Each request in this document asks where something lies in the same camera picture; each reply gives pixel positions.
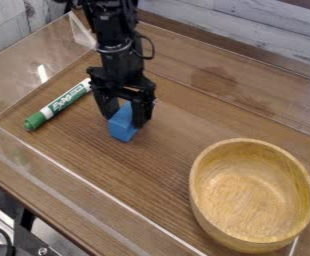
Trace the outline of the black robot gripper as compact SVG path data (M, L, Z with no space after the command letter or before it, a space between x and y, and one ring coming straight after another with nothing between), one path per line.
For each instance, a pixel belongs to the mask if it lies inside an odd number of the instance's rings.
M132 124L140 129L152 117L154 83L144 75L142 56L130 48L96 49L101 58L100 66L89 66L93 97L105 119L118 110L121 98L130 101Z

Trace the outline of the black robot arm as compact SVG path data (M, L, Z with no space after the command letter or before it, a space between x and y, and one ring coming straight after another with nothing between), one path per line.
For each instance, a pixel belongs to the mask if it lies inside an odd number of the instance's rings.
M86 73L101 115L106 120L130 103L130 122L141 128L152 118L156 84L144 75L144 62L154 57L150 39L136 31L138 0L77 0L92 33L101 65Z

